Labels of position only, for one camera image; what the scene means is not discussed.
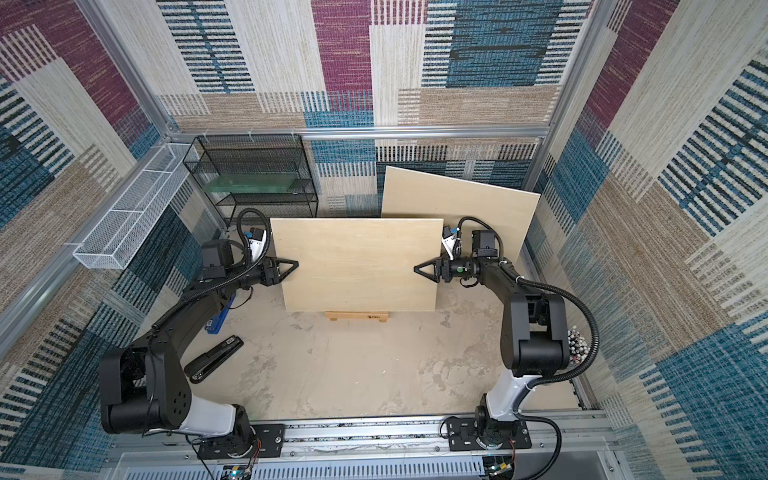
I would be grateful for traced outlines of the small wooden easel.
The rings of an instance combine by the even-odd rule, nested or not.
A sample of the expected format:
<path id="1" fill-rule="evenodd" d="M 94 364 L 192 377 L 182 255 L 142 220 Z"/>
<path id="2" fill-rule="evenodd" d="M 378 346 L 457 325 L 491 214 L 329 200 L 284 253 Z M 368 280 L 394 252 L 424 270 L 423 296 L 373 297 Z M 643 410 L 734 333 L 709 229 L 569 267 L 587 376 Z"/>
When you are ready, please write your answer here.
<path id="1" fill-rule="evenodd" d="M 326 311 L 325 317 L 330 321 L 375 320 L 385 323 L 390 318 L 390 315 L 388 312 Z"/>

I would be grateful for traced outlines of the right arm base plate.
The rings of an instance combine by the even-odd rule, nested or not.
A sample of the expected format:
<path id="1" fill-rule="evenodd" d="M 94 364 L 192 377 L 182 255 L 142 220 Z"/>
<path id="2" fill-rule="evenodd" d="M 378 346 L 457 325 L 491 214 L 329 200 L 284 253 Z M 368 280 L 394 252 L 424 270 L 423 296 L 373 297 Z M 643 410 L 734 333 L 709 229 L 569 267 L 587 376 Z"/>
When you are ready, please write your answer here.
<path id="1" fill-rule="evenodd" d="M 531 449 L 533 444 L 525 422 L 477 420 L 470 417 L 445 417 L 439 434 L 456 451 L 497 451 Z"/>

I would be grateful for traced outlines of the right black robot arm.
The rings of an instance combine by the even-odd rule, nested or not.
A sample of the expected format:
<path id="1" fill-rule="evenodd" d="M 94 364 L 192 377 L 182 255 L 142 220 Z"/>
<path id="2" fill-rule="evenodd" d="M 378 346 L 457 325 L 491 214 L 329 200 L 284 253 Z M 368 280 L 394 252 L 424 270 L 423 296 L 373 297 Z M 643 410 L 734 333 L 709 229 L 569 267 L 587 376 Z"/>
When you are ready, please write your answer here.
<path id="1" fill-rule="evenodd" d="M 524 426 L 521 407 L 537 380 L 551 379 L 568 367 L 564 299 L 527 286 L 502 255 L 498 235 L 490 229 L 472 232 L 472 251 L 460 253 L 461 233 L 443 228 L 441 256 L 418 264 L 414 272 L 435 283 L 471 280 L 491 290 L 502 304 L 500 354 L 504 371 L 481 397 L 474 414 L 475 442 L 484 449 L 512 444 Z"/>

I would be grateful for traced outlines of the light wooden board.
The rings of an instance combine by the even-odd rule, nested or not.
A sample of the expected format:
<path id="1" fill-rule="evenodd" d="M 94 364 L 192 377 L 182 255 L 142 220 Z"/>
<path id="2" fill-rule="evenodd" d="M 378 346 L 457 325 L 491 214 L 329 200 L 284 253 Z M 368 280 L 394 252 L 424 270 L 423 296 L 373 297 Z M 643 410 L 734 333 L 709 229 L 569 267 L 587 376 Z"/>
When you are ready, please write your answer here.
<path id="1" fill-rule="evenodd" d="M 387 167 L 381 214 L 441 218 L 451 226 L 462 217 L 476 217 L 501 236 L 505 256 L 516 261 L 539 199 L 532 192 Z"/>
<path id="2" fill-rule="evenodd" d="M 281 282 L 292 312 L 429 312 L 437 284 L 414 272 L 436 258 L 443 221 L 275 218 L 276 253 L 298 268 Z"/>

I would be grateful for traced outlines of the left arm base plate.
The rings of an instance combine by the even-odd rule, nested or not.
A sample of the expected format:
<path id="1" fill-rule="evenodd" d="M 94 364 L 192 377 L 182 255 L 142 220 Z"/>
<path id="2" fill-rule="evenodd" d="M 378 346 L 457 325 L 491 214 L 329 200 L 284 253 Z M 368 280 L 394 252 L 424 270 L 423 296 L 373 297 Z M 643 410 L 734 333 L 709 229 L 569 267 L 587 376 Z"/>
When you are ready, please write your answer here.
<path id="1" fill-rule="evenodd" d="M 203 460 L 278 458 L 285 429 L 285 424 L 251 425 L 249 433 L 203 440 L 197 452 Z"/>

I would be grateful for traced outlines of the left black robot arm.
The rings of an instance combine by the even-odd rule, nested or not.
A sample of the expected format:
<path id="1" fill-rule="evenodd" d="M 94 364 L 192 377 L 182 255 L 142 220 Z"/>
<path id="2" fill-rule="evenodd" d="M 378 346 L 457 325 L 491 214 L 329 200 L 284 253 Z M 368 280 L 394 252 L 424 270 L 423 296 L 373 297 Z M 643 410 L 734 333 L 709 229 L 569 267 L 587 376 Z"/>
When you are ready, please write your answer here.
<path id="1" fill-rule="evenodd" d="M 99 391 L 106 433 L 196 436 L 201 451 L 215 457 L 239 458 L 254 449 L 256 435 L 245 408 L 193 394 L 181 364 L 197 334 L 228 307 L 238 290 L 277 285 L 299 266 L 266 253 L 254 257 L 246 244 L 239 246 L 242 260 L 234 261 L 236 246 L 227 240 L 205 243 L 200 278 L 147 332 L 103 356 Z M 286 270 L 280 268 L 284 263 Z"/>

